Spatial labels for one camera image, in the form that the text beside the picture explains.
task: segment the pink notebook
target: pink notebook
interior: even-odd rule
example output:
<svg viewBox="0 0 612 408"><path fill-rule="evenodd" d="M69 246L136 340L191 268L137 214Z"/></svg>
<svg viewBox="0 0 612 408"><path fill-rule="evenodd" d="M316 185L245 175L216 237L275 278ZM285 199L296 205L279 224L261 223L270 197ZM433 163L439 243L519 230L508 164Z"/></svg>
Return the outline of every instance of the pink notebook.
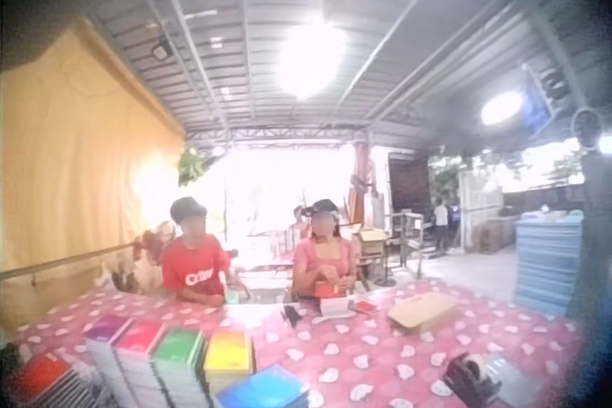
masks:
<svg viewBox="0 0 612 408"><path fill-rule="evenodd" d="M135 320L123 332L115 348L135 353L148 353L162 334L164 325L152 320Z"/></svg>

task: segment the metal roof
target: metal roof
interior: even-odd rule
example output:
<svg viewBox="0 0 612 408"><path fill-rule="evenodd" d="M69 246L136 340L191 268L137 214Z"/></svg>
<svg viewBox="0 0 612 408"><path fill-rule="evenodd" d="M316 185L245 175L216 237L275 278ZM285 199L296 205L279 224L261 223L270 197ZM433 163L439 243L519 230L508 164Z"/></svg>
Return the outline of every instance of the metal roof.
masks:
<svg viewBox="0 0 612 408"><path fill-rule="evenodd" d="M481 148L495 141L478 121L480 109L518 84L522 62L539 70L559 65L541 26L561 44L571 41L579 31L563 29L568 21L563 5L562 0L110 0L90 17L199 148L369 137L375 144L422 151L441 144ZM543 23L534 20L534 11L544 15ZM298 101L276 84L280 46L291 26L321 12L346 32L347 53L332 84ZM160 62L152 49L164 39L174 55ZM602 63L594 48L588 49L590 58ZM568 55L574 57L571 50ZM560 126L555 135L567 129Z"/></svg>

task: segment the black cap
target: black cap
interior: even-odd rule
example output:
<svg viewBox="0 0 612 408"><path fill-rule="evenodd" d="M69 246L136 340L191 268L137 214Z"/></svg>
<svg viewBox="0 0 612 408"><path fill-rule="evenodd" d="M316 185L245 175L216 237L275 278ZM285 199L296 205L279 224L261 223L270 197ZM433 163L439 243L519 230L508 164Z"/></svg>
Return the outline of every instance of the black cap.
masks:
<svg viewBox="0 0 612 408"><path fill-rule="evenodd" d="M206 217L207 209L190 196L179 198L170 207L170 217L179 225L187 217Z"/></svg>
<svg viewBox="0 0 612 408"><path fill-rule="evenodd" d="M305 217L313 217L313 215L318 214L319 212L333 214L336 219L339 217L338 207L334 204L334 202L332 202L332 200L317 201L310 207L303 209L302 215Z"/></svg>

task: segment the hand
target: hand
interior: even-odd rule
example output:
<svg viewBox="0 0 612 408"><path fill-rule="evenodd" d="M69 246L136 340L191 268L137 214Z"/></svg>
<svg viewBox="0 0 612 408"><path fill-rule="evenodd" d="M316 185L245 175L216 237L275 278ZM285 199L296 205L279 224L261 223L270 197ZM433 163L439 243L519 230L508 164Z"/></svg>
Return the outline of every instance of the hand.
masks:
<svg viewBox="0 0 612 408"><path fill-rule="evenodd" d="M344 276L338 280L338 287L342 290L350 290L355 283L352 276Z"/></svg>
<svg viewBox="0 0 612 408"><path fill-rule="evenodd" d="M318 268L318 271L329 281L330 284L336 285L339 281L338 272L336 271L336 267L331 265L321 265Z"/></svg>

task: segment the man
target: man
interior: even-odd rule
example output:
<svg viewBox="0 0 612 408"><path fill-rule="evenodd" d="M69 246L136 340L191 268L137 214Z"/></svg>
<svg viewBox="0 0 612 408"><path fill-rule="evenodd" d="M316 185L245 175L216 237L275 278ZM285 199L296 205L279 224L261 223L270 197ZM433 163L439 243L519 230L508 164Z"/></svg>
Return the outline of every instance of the man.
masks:
<svg viewBox="0 0 612 408"><path fill-rule="evenodd" d="M170 216L183 235L164 249L164 288L175 292L179 301L222 306L225 296L219 273L225 273L232 289L240 288L241 283L217 238L206 233L206 208L191 197L181 198L170 207Z"/></svg>
<svg viewBox="0 0 612 408"><path fill-rule="evenodd" d="M448 209L442 198L436 200L436 208L433 211L436 217L436 251L447 250L448 239Z"/></svg>

